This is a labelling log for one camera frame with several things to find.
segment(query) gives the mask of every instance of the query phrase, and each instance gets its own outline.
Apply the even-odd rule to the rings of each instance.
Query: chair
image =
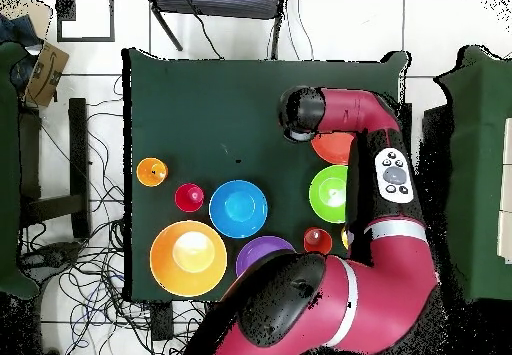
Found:
[[[277,42],[286,0],[149,0],[151,11],[178,51],[183,47],[162,12],[233,18],[274,19],[271,59],[277,59]]]

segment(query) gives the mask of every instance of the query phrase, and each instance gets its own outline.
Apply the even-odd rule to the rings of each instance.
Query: purple bowl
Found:
[[[261,257],[280,249],[293,249],[291,243],[276,236],[260,236],[245,245],[236,259],[236,276],[239,277]]]

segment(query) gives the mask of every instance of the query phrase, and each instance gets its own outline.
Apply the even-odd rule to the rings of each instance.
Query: white tile floor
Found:
[[[44,0],[52,8],[55,0]],[[290,0],[289,19],[283,23],[279,44],[281,60],[296,60],[290,43],[290,33],[301,59],[311,59],[308,40],[298,19],[298,0]],[[108,33],[108,0],[77,0],[76,22],[63,23],[63,35],[67,37],[105,36]],[[314,48],[317,60],[343,59],[357,61],[380,60],[387,52],[405,49],[412,54],[412,64],[406,78],[406,100],[413,104],[413,155],[417,152],[421,137],[423,111],[445,102],[441,89],[432,77],[453,68],[456,55],[466,44],[483,44],[493,53],[504,57],[512,51],[512,14],[510,0],[300,0],[300,15]],[[121,49],[135,47],[161,58],[214,58],[208,42],[202,34],[199,22],[191,15],[166,14],[165,18],[184,46],[177,52],[156,19],[150,14],[146,0],[115,0],[115,42],[67,42],[56,43],[56,13],[54,12],[47,39],[70,54],[70,59],[58,86],[58,102],[41,111],[43,125],[61,149],[68,154],[69,135],[67,106],[71,97],[85,97],[91,105],[107,99],[119,99],[114,93],[114,83],[121,74]],[[264,59],[272,27],[271,21],[204,17],[206,29],[215,47],[226,59]],[[122,91],[120,81],[116,91]],[[109,112],[121,114],[122,102],[106,102],[90,106],[88,114]],[[123,186],[122,172],[122,118],[99,115],[89,121],[91,133],[109,149],[107,175]],[[102,156],[105,149],[94,139],[91,144]],[[91,181],[100,193],[104,193],[101,162],[91,150],[93,162]],[[55,148],[46,134],[41,133],[40,178],[43,196],[57,196],[69,192],[67,160]],[[92,199],[100,196],[91,189]],[[122,217],[122,206],[107,204],[111,219]],[[106,220],[103,208],[92,216],[93,227]],[[48,231],[39,242],[72,240],[69,217],[47,222]],[[30,235],[40,231],[32,226]],[[107,243],[107,233],[98,234],[91,246]],[[123,269],[122,261],[117,267]],[[74,273],[81,284],[93,280]],[[72,279],[61,277],[63,289],[76,299],[82,299]],[[89,295],[95,285],[86,289]],[[175,314],[190,306],[175,303]],[[59,287],[59,277],[50,281],[44,294],[42,307],[43,341],[47,348],[55,347],[66,352],[72,343],[69,317],[76,302]],[[73,312],[73,321],[83,315],[79,308]],[[85,335],[87,347],[76,349],[72,355],[98,355],[99,347],[112,332],[112,326],[98,314],[98,323]],[[186,330],[188,316],[177,321],[176,332]],[[82,324],[76,327],[81,332]],[[145,340],[146,332],[139,337]],[[130,328],[120,329],[110,339],[101,355],[150,355],[138,342]],[[155,343],[160,352],[163,342]],[[176,340],[167,344],[181,347]]]

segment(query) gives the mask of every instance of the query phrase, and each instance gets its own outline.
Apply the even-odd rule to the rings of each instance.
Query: metal stand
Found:
[[[167,23],[164,20],[164,17],[162,17],[162,14],[160,13],[159,9],[155,6],[155,4],[153,2],[151,2],[151,11],[153,12],[153,15],[155,16],[155,18],[157,19],[159,24],[164,29],[167,36],[169,36],[169,39],[171,39],[174,46],[176,46],[176,49],[178,49],[178,51],[180,51],[180,52],[183,51],[183,46],[181,46],[178,39],[176,39],[176,36],[172,32],[172,30],[169,28],[169,26],[167,25]]]
[[[158,23],[162,26],[165,33],[171,39],[172,43],[176,47],[176,49],[180,52],[183,51],[183,46],[181,46],[180,42],[172,32],[172,30],[169,28],[167,23],[164,20],[164,17],[162,16],[160,9],[156,6],[154,0],[149,0],[151,5],[151,11],[153,12],[153,15],[157,19]],[[276,60],[277,59],[277,44],[279,41],[279,30],[281,29],[281,23],[283,21],[283,3],[284,0],[281,0],[279,3],[278,8],[278,14],[274,20],[274,27],[273,27],[273,39],[272,39],[272,53],[270,55],[270,59]]]
[[[85,239],[90,236],[89,223],[89,177],[87,149],[87,121],[84,98],[69,100],[70,194],[47,199],[24,197],[21,203],[21,227],[28,227],[52,218],[71,214],[73,236]],[[29,152],[23,156],[39,156],[38,142],[33,141]]]

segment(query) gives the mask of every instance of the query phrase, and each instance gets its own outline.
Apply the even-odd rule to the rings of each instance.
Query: black cloth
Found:
[[[17,42],[24,47],[41,44],[41,40],[37,37],[28,15],[9,20],[0,14],[1,42]],[[36,62],[37,56],[28,54],[12,68],[11,82],[16,87],[18,93],[25,91]]]
[[[280,0],[152,0],[162,12],[221,16],[233,18],[255,18],[269,20],[279,11]]]

